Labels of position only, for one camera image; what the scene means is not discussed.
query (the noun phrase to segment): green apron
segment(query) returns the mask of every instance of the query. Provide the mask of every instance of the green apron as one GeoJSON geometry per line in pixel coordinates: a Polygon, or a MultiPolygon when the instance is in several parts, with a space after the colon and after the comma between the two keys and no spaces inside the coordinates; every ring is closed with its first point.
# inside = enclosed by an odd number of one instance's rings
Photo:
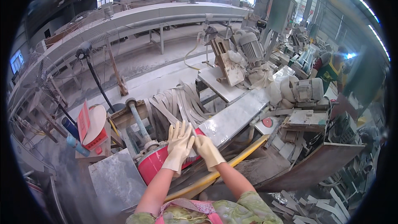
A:
{"type": "Polygon", "coordinates": [[[331,55],[330,62],[328,65],[321,67],[316,74],[316,77],[321,78],[324,86],[324,94],[328,90],[330,82],[337,81],[337,77],[341,71],[341,65],[339,71],[333,66],[334,55],[331,55]]]}

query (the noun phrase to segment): forearm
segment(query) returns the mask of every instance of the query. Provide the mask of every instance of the forearm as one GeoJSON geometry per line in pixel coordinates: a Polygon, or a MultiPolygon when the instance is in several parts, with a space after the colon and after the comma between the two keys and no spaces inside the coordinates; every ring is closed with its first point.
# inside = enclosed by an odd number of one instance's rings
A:
{"type": "Polygon", "coordinates": [[[343,84],[337,83],[337,93],[341,93],[343,91],[343,84]]]}
{"type": "Polygon", "coordinates": [[[173,178],[171,169],[161,168],[149,183],[134,213],[149,212],[158,215],[166,199],[173,178]]]}
{"type": "Polygon", "coordinates": [[[249,180],[228,163],[220,163],[216,165],[216,169],[237,200],[247,191],[256,191],[249,180]]]}

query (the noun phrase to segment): red box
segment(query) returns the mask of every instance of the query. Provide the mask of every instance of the red box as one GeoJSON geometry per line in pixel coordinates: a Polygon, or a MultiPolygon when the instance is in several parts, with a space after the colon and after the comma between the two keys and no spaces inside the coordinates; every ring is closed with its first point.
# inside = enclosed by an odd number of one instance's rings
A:
{"type": "Polygon", "coordinates": [[[82,146],[84,148],[86,148],[87,150],[91,151],[91,150],[94,150],[97,146],[101,145],[103,142],[105,142],[107,138],[108,138],[108,134],[106,133],[106,130],[104,127],[104,128],[102,128],[102,131],[98,134],[98,136],[96,138],[94,138],[93,141],[91,141],[87,145],[82,144],[82,146]]]}

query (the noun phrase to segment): hand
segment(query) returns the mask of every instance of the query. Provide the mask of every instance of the hand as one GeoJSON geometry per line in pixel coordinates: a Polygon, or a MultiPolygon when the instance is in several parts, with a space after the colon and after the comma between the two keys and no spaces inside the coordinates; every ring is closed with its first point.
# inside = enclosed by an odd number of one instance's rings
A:
{"type": "Polygon", "coordinates": [[[199,155],[206,161],[208,171],[215,172],[216,168],[214,168],[214,166],[225,162],[225,159],[222,157],[217,147],[214,146],[210,138],[204,135],[198,135],[195,138],[195,146],[199,155]]]}
{"type": "Polygon", "coordinates": [[[191,132],[191,124],[189,124],[188,128],[185,130],[185,121],[183,121],[182,124],[181,122],[177,122],[176,128],[173,128],[173,126],[170,125],[169,138],[167,140],[169,142],[167,147],[169,156],[167,156],[166,160],[164,161],[162,168],[175,171],[175,177],[181,175],[181,166],[188,157],[195,141],[194,136],[189,137],[191,132]]]}

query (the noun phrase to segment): floral shirt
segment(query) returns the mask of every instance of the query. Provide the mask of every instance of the floral shirt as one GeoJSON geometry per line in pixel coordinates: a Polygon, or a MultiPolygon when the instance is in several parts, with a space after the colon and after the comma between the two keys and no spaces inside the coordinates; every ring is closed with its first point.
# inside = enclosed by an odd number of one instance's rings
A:
{"type": "MultiPolygon", "coordinates": [[[[224,224],[283,224],[257,192],[248,191],[237,202],[215,201],[212,203],[224,224]]],[[[126,224],[154,224],[156,217],[147,212],[132,214],[126,224]]],[[[165,224],[210,223],[207,215],[179,206],[169,206],[163,212],[165,224]]]]}

